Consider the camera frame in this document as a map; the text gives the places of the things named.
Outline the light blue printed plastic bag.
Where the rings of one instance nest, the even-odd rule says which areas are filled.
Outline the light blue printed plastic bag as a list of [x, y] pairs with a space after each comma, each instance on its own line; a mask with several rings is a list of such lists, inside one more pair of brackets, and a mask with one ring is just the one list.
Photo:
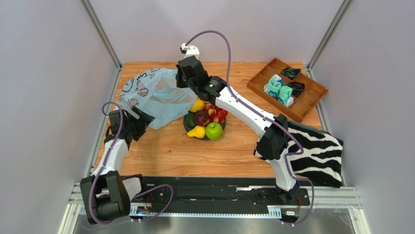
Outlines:
[[177, 70], [150, 68], [125, 82], [118, 105], [128, 110], [137, 107], [155, 117], [149, 127], [160, 129], [183, 117], [196, 103], [197, 96], [189, 88], [176, 86]]

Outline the dark red apple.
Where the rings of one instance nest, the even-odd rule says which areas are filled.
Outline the dark red apple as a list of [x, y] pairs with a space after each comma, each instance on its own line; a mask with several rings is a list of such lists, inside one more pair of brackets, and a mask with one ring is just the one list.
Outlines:
[[207, 111], [200, 111], [194, 115], [194, 122], [198, 126], [207, 126], [211, 122], [211, 118]]

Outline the green apple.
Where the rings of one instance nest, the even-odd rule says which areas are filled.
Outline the green apple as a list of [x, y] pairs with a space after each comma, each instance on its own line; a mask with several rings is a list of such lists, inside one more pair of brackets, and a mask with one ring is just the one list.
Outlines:
[[205, 127], [205, 134], [210, 140], [219, 140], [223, 135], [223, 127], [217, 122], [211, 122]]

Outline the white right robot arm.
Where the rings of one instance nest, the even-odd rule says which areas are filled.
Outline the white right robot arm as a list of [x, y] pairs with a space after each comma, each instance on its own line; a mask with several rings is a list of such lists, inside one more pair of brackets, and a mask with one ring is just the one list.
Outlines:
[[254, 154], [270, 163], [276, 187], [288, 199], [297, 196], [299, 185], [288, 162], [287, 118], [255, 106], [217, 76], [209, 76], [195, 56], [178, 61], [177, 87], [190, 88], [201, 100], [222, 108], [247, 124], [257, 135]]

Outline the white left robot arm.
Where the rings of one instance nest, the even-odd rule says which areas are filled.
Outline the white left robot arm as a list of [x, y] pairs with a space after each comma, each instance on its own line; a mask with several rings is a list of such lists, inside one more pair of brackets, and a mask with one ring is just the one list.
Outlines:
[[132, 141], [138, 141], [154, 121], [137, 107], [108, 114], [104, 155], [94, 172], [80, 182], [88, 222], [107, 224], [130, 214], [131, 200], [141, 191], [142, 175], [119, 174]]

